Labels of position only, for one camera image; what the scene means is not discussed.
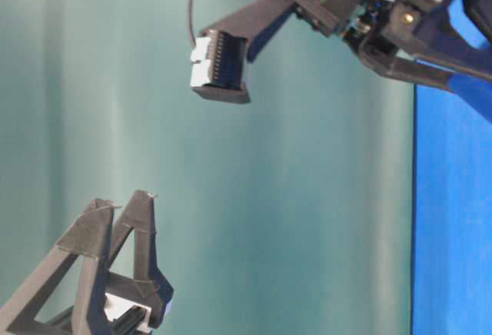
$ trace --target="screw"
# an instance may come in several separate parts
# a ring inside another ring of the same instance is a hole
[[[401,16],[401,21],[404,24],[410,25],[410,24],[413,24],[414,23],[415,17],[410,12],[407,12],[406,14],[403,14]]]

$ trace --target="gripper jaw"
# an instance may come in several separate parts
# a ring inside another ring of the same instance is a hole
[[[191,53],[191,88],[204,99],[250,101],[244,66],[294,12],[292,0],[257,0],[202,30]]]
[[[136,192],[114,229],[112,203],[93,200],[0,309],[0,334],[132,335],[158,327],[173,289],[157,267],[153,199]],[[129,279],[112,274],[109,267],[134,229],[135,267],[141,270]],[[74,306],[47,323],[37,321],[37,314],[78,257],[83,262]]]

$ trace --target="teal backdrop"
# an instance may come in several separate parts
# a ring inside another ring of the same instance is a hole
[[[195,26],[249,1],[197,0]],[[0,302],[92,198],[144,189],[175,287],[157,334],[409,334],[411,86],[292,19],[252,104],[203,101],[185,6],[0,0]]]

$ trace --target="blue panel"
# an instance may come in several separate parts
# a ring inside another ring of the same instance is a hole
[[[452,10],[483,43],[459,2]],[[415,103],[414,334],[492,333],[492,124],[433,89]]]

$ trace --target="cable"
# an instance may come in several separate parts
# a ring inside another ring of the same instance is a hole
[[[195,47],[197,42],[193,31],[193,0],[188,0],[188,34],[191,45]]]

